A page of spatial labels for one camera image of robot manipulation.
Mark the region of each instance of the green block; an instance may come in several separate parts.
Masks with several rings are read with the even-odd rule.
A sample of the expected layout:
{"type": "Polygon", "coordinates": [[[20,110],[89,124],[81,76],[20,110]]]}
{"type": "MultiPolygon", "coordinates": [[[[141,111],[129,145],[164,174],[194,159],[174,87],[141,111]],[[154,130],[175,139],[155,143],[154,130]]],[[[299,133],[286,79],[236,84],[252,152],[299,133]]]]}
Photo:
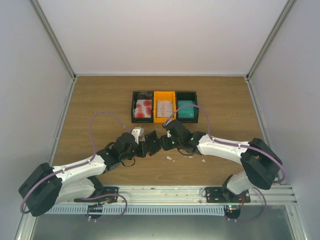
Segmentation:
{"type": "MultiPolygon", "coordinates": [[[[187,104],[194,104],[191,100],[179,100],[178,101],[178,108],[187,105],[187,104]]],[[[189,118],[194,119],[195,118],[195,110],[193,106],[186,106],[178,111],[178,117],[179,118],[189,118]]]]}

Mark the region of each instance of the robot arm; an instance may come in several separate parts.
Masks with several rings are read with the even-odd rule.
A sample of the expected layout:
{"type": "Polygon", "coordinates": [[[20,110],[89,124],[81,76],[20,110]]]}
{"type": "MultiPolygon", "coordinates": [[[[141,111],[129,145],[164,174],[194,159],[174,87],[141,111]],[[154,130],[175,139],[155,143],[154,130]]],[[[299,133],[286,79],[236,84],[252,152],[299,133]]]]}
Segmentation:
{"type": "Polygon", "coordinates": [[[125,132],[115,142],[91,157],[62,166],[51,167],[48,163],[40,164],[19,188],[22,198],[43,178],[43,181],[25,201],[34,217],[50,210],[61,202],[98,197],[103,192],[100,181],[93,176],[104,174],[117,168],[124,160],[131,160],[142,153],[146,156],[146,144],[140,144],[143,128],[137,127],[131,133],[125,132]]]}
{"type": "Polygon", "coordinates": [[[204,132],[191,133],[177,120],[169,122],[164,128],[167,135],[160,140],[165,151],[178,148],[189,154],[217,156],[243,166],[244,171],[229,176],[222,186],[223,196],[227,201],[252,187],[269,190],[279,172],[277,164],[250,147],[271,155],[282,165],[278,156],[258,138],[251,142],[240,142],[210,137],[204,132]]]}
{"type": "MultiPolygon", "coordinates": [[[[229,176],[222,186],[226,201],[232,202],[235,196],[252,187],[270,189],[279,172],[279,167],[274,162],[249,147],[259,148],[282,165],[273,151],[258,138],[251,142],[212,138],[204,132],[191,133],[178,120],[173,120],[164,127],[167,135],[162,136],[160,141],[156,131],[143,136],[143,128],[136,127],[131,133],[123,133],[115,142],[109,143],[89,158],[54,167],[43,163],[22,184],[19,193],[25,198],[37,183],[52,175],[41,182],[25,201],[31,214],[37,217],[50,210],[54,204],[105,194],[103,185],[95,176],[112,171],[124,160],[144,158],[147,153],[152,156],[161,148],[165,151],[177,148],[190,154],[217,156],[241,164],[244,171],[229,176]]],[[[95,202],[107,200],[99,198],[95,202]]]]}

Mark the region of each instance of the wooden surface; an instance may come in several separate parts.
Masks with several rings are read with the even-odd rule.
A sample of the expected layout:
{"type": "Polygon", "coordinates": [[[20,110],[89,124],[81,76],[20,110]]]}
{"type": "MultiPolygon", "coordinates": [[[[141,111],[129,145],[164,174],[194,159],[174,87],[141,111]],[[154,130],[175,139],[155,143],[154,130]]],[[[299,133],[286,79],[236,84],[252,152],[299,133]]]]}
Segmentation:
{"type": "MultiPolygon", "coordinates": [[[[224,139],[250,141],[261,138],[261,131],[242,77],[79,77],[75,85],[54,165],[64,165],[92,155],[88,126],[91,117],[99,111],[115,113],[126,126],[141,126],[144,133],[157,131],[166,134],[154,123],[131,123],[132,92],[141,90],[196,91],[198,104],[210,116],[211,134],[224,139]]],[[[185,124],[191,131],[207,132],[207,120],[199,113],[198,124],[185,124]]],[[[92,134],[97,150],[114,142],[126,130],[108,114],[95,118],[92,134]]],[[[136,158],[132,167],[119,168],[100,175],[103,184],[145,185],[221,185],[230,174],[243,168],[226,159],[193,155],[192,158],[176,149],[161,150],[156,155],[136,158]]]]}

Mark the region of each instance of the white wall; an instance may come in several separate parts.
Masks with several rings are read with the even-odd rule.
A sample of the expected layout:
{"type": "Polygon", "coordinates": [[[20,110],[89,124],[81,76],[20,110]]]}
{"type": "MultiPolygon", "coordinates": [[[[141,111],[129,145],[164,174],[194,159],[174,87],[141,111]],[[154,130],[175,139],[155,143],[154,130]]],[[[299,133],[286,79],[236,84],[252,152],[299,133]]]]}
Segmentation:
{"type": "Polygon", "coordinates": [[[71,78],[27,0],[0,1],[0,235],[16,234],[18,188],[48,161],[71,78]]]}
{"type": "Polygon", "coordinates": [[[286,1],[39,3],[78,75],[245,75],[286,1]]]}
{"type": "Polygon", "coordinates": [[[275,152],[288,171],[313,239],[319,239],[320,1],[298,0],[252,85],[275,152]]]}

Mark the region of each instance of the purple cable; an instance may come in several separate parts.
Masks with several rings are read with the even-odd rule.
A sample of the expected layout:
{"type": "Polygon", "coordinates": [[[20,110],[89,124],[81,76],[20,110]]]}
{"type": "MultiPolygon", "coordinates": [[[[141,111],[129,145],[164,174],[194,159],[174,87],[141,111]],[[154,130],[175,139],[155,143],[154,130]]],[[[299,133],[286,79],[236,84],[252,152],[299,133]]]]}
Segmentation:
{"type": "MultiPolygon", "coordinates": [[[[266,200],[265,196],[263,195],[263,193],[258,188],[253,187],[253,189],[255,189],[256,191],[258,191],[260,193],[260,195],[261,195],[261,197],[262,197],[262,199],[264,201],[264,206],[263,206],[262,212],[258,216],[250,218],[250,219],[244,219],[244,220],[241,220],[241,219],[240,220],[236,220],[235,219],[234,220],[235,222],[240,222],[240,223],[252,222],[252,221],[255,221],[255,220],[258,220],[258,219],[262,218],[262,216],[266,213],[266,211],[267,211],[267,200],[266,200]]],[[[230,218],[228,218],[226,215],[224,215],[224,217],[228,221],[230,220],[230,218]]]]}
{"type": "Polygon", "coordinates": [[[232,147],[240,147],[240,148],[246,148],[246,149],[251,149],[253,151],[256,151],[262,155],[265,155],[267,158],[269,158],[271,161],[273,161],[282,171],[282,178],[280,180],[277,180],[277,181],[274,181],[274,183],[276,184],[279,184],[279,183],[282,183],[285,179],[286,179],[286,176],[287,176],[287,172],[286,170],[284,169],[284,167],[273,157],[271,156],[270,154],[266,153],[265,151],[262,151],[261,149],[259,148],[256,148],[256,147],[253,147],[253,146],[247,146],[247,145],[238,145],[236,143],[230,143],[230,142],[225,142],[225,141],[220,141],[220,140],[217,140],[217,139],[214,139],[211,135],[211,132],[210,132],[210,120],[209,120],[209,115],[208,113],[206,112],[206,110],[201,107],[201,106],[198,106],[198,105],[195,105],[195,104],[186,104],[186,105],[183,105],[181,107],[179,107],[176,111],[174,111],[170,117],[168,117],[167,120],[165,120],[165,122],[163,123],[164,126],[166,126],[169,122],[169,120],[178,112],[180,111],[181,109],[185,108],[185,107],[195,107],[195,108],[198,108],[198,109],[201,109],[204,114],[205,114],[205,117],[206,117],[206,123],[207,123],[207,129],[208,129],[208,135],[209,135],[209,138],[214,142],[214,143],[217,143],[217,144],[222,144],[222,145],[227,145],[227,146],[232,146],[232,147]]]}
{"type": "MultiPolygon", "coordinates": [[[[95,222],[108,222],[108,221],[112,221],[112,220],[116,220],[118,218],[120,218],[121,216],[123,216],[125,214],[125,212],[127,211],[127,208],[128,208],[128,202],[127,202],[127,199],[120,195],[120,194],[116,194],[116,193],[108,193],[108,194],[104,194],[104,195],[101,195],[101,196],[96,196],[96,197],[89,197],[89,198],[80,198],[81,200],[96,200],[96,199],[100,199],[100,198],[104,198],[104,197],[110,197],[110,196],[113,196],[113,197],[120,197],[123,199],[124,203],[125,203],[125,207],[124,207],[124,210],[117,216],[115,217],[112,217],[112,218],[107,218],[107,219],[100,219],[100,220],[97,220],[95,219],[94,221],[95,222]]],[[[88,209],[88,212],[86,213],[86,217],[88,218],[88,220],[90,221],[91,218],[89,216],[89,213],[92,209],[88,209]]]]}
{"type": "MultiPolygon", "coordinates": [[[[96,156],[96,152],[97,152],[97,149],[96,149],[96,145],[95,145],[95,141],[94,141],[94,138],[92,136],[92,132],[91,132],[91,125],[93,123],[93,120],[95,119],[96,116],[100,115],[100,114],[110,114],[112,115],[119,123],[122,127],[124,127],[126,130],[128,130],[129,132],[131,132],[132,130],[127,127],[126,125],[123,124],[123,122],[113,113],[113,112],[110,112],[110,111],[99,111],[97,112],[95,115],[92,116],[90,122],[89,122],[89,135],[90,135],[90,140],[91,140],[91,144],[93,146],[93,155],[92,157],[90,158],[90,162],[95,158],[96,156]]],[[[79,167],[82,167],[84,165],[87,165],[89,164],[88,161],[85,161],[85,162],[82,162],[82,163],[79,163],[77,165],[74,165],[74,166],[69,166],[69,167],[66,167],[64,170],[59,170],[59,171],[56,171],[56,172],[53,172],[51,174],[49,174],[48,176],[45,176],[44,178],[42,178],[40,181],[38,181],[30,190],[29,192],[25,195],[25,197],[23,198],[22,200],[22,203],[20,205],[20,212],[22,214],[28,214],[30,213],[30,210],[28,211],[25,211],[24,208],[25,208],[25,204],[26,204],[26,201],[27,199],[29,198],[29,196],[34,192],[34,190],[40,185],[42,184],[44,181],[46,181],[47,179],[53,177],[54,175],[57,175],[57,174],[60,174],[60,173],[63,173],[64,171],[69,171],[71,169],[75,169],[75,168],[79,168],[79,167]]]]}

